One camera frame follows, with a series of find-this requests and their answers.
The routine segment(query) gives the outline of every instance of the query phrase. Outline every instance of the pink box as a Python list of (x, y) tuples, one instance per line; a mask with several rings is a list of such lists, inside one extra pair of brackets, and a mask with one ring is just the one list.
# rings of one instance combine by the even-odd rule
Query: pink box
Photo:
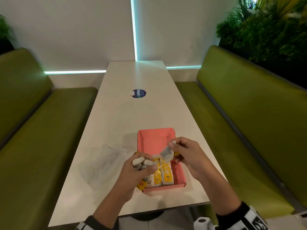
[[(159, 154), (162, 152), (167, 143), (175, 137), (175, 130), (173, 128), (158, 128), (138, 131), (138, 152), (148, 153), (149, 155)], [(176, 164), (174, 160), (171, 161), (172, 171), (174, 175), (174, 185), (165, 185), (158, 187), (145, 188), (143, 192), (174, 189), (185, 187), (187, 181), (183, 173), (181, 163)]]

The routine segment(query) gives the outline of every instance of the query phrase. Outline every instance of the plastic bag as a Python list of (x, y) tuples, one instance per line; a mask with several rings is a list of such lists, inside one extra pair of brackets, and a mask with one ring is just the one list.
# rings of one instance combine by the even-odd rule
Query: plastic bag
[(92, 189), (102, 189), (115, 183), (127, 157), (125, 148), (111, 149), (103, 145), (101, 148), (92, 148), (89, 157), (78, 165), (78, 169)]

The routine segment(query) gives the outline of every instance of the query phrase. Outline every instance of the person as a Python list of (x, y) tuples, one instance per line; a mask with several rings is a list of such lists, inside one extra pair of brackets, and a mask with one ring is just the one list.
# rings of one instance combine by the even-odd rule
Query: person
[[(169, 143), (169, 147), (181, 154), (175, 158), (175, 162), (184, 163), (191, 175), (201, 183), (210, 199), (212, 209), (217, 215), (219, 229), (268, 230), (266, 223), (259, 214), (240, 201), (230, 184), (215, 168), (196, 141), (179, 137), (173, 139)], [(144, 170), (136, 171), (133, 168), (132, 161), (141, 156), (153, 160), (152, 156), (146, 153), (135, 153), (127, 159), (111, 191), (94, 214), (81, 222), (76, 229), (105, 230), (113, 228), (123, 205), (132, 198), (136, 185), (142, 178), (157, 170), (157, 166), (153, 165)]]

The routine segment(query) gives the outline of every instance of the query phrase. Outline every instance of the green bench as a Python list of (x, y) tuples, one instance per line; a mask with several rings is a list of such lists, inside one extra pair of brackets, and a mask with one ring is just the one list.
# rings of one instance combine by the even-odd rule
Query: green bench
[[(176, 85), (239, 197), (264, 218), (294, 210), (201, 86), (306, 206), (306, 91), (217, 46), (210, 47), (197, 80), (200, 85)], [(213, 217), (209, 205), (201, 211)]]
[(48, 226), (97, 95), (52, 87), (28, 50), (0, 56), (2, 229)]

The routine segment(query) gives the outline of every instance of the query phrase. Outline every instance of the black sleeve cuff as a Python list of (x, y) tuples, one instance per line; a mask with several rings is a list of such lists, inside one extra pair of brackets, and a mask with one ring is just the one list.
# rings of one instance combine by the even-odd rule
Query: black sleeve cuff
[(90, 226), (93, 230), (110, 230), (110, 228), (107, 228), (99, 223), (93, 216), (87, 217), (84, 223)]
[(217, 214), (216, 217), (219, 221), (219, 226), (224, 229), (230, 228), (232, 225), (243, 219), (249, 210), (249, 206), (245, 202), (242, 202), (237, 210), (232, 213), (229, 213), (228, 215), (220, 216)]

